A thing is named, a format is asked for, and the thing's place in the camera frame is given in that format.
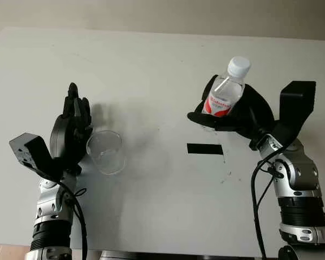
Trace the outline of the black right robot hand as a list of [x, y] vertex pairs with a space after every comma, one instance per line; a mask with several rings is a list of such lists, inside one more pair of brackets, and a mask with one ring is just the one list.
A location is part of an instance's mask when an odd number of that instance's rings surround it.
[[187, 118], [199, 125], [210, 127], [217, 132], [236, 132], [250, 139], [249, 147], [256, 151], [259, 141], [269, 133], [275, 125], [274, 116], [269, 104], [250, 85], [246, 84], [244, 93], [230, 112], [222, 117], [203, 114], [202, 109], [217, 75], [207, 83], [200, 104]]

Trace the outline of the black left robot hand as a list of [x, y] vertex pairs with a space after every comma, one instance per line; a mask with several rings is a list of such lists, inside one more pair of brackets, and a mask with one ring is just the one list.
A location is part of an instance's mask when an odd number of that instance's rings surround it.
[[78, 88], [71, 83], [64, 99], [63, 112], [53, 126], [50, 136], [50, 154], [62, 171], [78, 176], [79, 162], [86, 154], [86, 143], [93, 131], [87, 98], [79, 98]]

